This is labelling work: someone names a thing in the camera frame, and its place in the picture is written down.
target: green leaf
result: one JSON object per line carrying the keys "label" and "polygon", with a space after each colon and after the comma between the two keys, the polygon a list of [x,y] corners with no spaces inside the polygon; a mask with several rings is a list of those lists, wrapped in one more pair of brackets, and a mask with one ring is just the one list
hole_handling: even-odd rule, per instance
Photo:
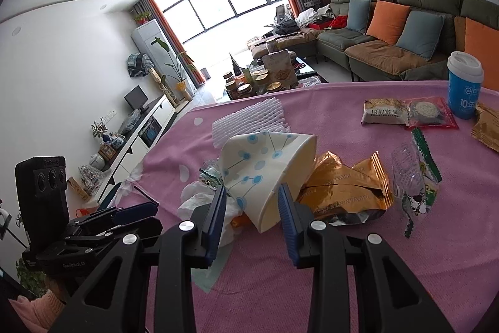
{"label": "green leaf", "polygon": [[170,52],[170,47],[168,47],[168,44],[166,44],[166,43],[165,43],[163,40],[161,40],[159,37],[155,37],[154,39],[155,39],[155,40],[158,42],[158,44],[159,44],[162,48],[164,48],[164,49],[165,49],[168,53]]}

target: orange pillow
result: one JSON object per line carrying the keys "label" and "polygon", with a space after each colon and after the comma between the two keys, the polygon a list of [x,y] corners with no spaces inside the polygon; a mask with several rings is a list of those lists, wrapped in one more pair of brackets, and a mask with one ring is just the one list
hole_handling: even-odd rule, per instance
{"label": "orange pillow", "polygon": [[366,34],[393,46],[402,34],[410,12],[410,6],[378,1]]}
{"label": "orange pillow", "polygon": [[483,87],[499,91],[499,30],[466,18],[465,53],[482,63]]}

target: white tissue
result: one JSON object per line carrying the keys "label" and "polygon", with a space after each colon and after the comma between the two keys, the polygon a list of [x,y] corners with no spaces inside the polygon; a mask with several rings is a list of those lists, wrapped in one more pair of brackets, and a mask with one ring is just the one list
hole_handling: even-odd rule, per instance
{"label": "white tissue", "polygon": [[213,145],[219,149],[233,136],[263,131],[291,132],[279,99],[266,99],[218,119],[213,122],[211,135]]}
{"label": "white tissue", "polygon": [[[215,191],[199,181],[187,185],[180,194],[182,204],[177,209],[177,216],[182,220],[189,220],[194,209],[198,206],[211,203],[215,196]],[[243,210],[236,203],[235,199],[227,195],[227,207],[225,209],[224,226],[221,230],[219,247],[226,246],[234,241],[234,229],[230,222],[236,216],[243,214]]]}

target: blue coffee cup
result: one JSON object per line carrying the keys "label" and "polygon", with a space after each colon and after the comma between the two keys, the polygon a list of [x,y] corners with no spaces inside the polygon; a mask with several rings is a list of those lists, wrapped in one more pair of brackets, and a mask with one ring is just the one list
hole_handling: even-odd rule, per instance
{"label": "blue coffee cup", "polygon": [[458,118],[470,119],[475,114],[475,105],[480,96],[482,65],[472,55],[455,51],[448,58],[447,67],[447,104]]}

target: red snack package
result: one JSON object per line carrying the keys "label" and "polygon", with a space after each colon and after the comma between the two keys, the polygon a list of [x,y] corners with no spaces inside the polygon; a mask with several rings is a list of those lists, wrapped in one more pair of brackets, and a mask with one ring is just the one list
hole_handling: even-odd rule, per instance
{"label": "red snack package", "polygon": [[407,126],[410,130],[425,126],[459,128],[447,103],[440,96],[404,99],[403,102],[407,105]]}

